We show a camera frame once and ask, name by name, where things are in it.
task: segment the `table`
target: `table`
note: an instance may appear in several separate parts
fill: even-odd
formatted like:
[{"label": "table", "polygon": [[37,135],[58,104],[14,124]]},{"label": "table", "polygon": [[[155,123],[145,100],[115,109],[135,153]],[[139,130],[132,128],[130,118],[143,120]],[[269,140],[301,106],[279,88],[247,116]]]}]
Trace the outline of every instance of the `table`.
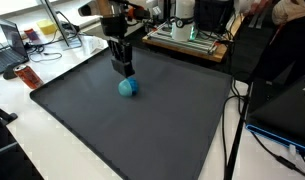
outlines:
[{"label": "table", "polygon": [[[58,51],[61,52],[55,44],[45,50]],[[46,83],[93,55],[85,52],[83,48],[71,49],[61,52],[63,57],[59,60],[27,64]],[[246,84],[237,82],[236,86],[241,94],[246,93]],[[44,179],[121,179],[59,121],[34,103],[29,97],[31,91],[18,78],[6,81],[0,76],[0,108],[19,116],[7,128]],[[229,101],[227,107],[225,133],[229,156],[239,122],[237,100]],[[222,146],[219,125],[199,179],[223,179]]]},{"label": "table", "polygon": [[[239,28],[242,25],[243,20],[244,20],[243,15],[238,16],[234,20],[234,22],[231,26],[231,33],[232,33],[233,36],[235,36],[236,33],[238,32]],[[225,57],[226,53],[228,52],[228,48],[223,44],[219,45],[217,47],[216,51],[212,55],[209,55],[206,52],[201,53],[199,51],[195,51],[193,49],[189,49],[189,48],[186,48],[186,47],[176,46],[175,44],[155,41],[153,39],[149,39],[148,36],[143,37],[142,41],[146,44],[149,44],[149,45],[170,49],[170,50],[173,50],[173,51],[176,51],[176,52],[189,54],[189,55],[192,55],[192,56],[196,56],[196,57],[199,57],[199,58],[203,58],[203,59],[207,59],[207,60],[215,61],[215,62],[221,62],[222,59]]]}]

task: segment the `monitor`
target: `monitor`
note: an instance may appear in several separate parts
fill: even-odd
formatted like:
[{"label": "monitor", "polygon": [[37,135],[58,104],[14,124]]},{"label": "monitor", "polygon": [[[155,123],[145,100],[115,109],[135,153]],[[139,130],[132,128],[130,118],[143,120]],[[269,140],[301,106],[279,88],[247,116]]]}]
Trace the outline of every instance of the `monitor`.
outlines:
[{"label": "monitor", "polygon": [[194,21],[199,30],[224,34],[233,11],[233,0],[195,0]]},{"label": "monitor", "polygon": [[45,7],[46,12],[50,16],[51,20],[57,24],[57,27],[62,35],[62,38],[65,41],[65,44],[61,44],[61,47],[63,50],[71,49],[71,48],[77,48],[82,46],[82,41],[79,38],[77,34],[75,35],[67,35],[65,29],[62,27],[62,24],[57,17],[57,13],[54,10],[52,4],[49,2],[49,0],[41,0],[41,3]]},{"label": "monitor", "polygon": [[0,18],[0,26],[10,48],[24,57],[28,57],[15,23]]}]

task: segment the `gray tray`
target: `gray tray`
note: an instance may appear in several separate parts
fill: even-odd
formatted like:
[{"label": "gray tray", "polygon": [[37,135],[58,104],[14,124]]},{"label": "gray tray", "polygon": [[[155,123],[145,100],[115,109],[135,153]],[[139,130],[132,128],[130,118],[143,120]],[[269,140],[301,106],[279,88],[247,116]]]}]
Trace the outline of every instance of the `gray tray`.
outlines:
[{"label": "gray tray", "polygon": [[134,48],[139,92],[127,98],[110,59],[105,50],[30,97],[124,179],[197,179],[231,77]]}]

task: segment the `electronic device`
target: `electronic device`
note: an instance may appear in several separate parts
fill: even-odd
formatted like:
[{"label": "electronic device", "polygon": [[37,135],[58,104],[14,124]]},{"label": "electronic device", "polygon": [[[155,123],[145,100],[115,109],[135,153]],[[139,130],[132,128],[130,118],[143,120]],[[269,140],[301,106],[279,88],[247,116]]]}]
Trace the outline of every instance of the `electronic device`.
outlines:
[{"label": "electronic device", "polygon": [[57,17],[57,12],[54,10],[54,8],[53,8],[52,4],[49,2],[49,0],[41,0],[41,3],[43,4],[43,6],[44,6],[46,12],[48,13],[49,17],[51,18],[51,20],[57,24],[57,27],[65,41],[65,44],[64,43],[60,44],[61,48],[63,50],[67,50],[67,49],[81,47],[82,41],[79,38],[79,36],[77,35],[77,31],[74,28],[74,26],[71,23],[69,23],[69,24],[71,24],[71,28],[73,29],[75,34],[67,35],[65,33],[65,29],[63,28],[59,18]]},{"label": "electronic device", "polygon": [[234,12],[234,0],[195,0],[194,20],[199,30],[224,34]]},{"label": "electronic device", "polygon": [[[256,82],[250,88],[249,107],[262,97],[255,89],[266,85]],[[271,99],[265,98],[263,105],[248,108],[246,129],[286,147],[294,145],[298,152],[305,154],[305,76],[281,93],[275,92]]]},{"label": "electronic device", "polygon": [[29,58],[17,25],[0,18],[0,26],[9,45],[9,48],[0,51],[0,74],[2,74],[8,65],[25,63]]}]

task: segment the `blue plush toy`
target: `blue plush toy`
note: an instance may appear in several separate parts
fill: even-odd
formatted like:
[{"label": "blue plush toy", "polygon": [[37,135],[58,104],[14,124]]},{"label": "blue plush toy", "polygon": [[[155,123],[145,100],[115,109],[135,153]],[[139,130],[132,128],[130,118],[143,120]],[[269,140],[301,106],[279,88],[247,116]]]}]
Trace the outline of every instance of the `blue plush toy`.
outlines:
[{"label": "blue plush toy", "polygon": [[119,93],[121,96],[134,96],[138,93],[138,84],[136,80],[132,77],[124,79],[119,84]]}]

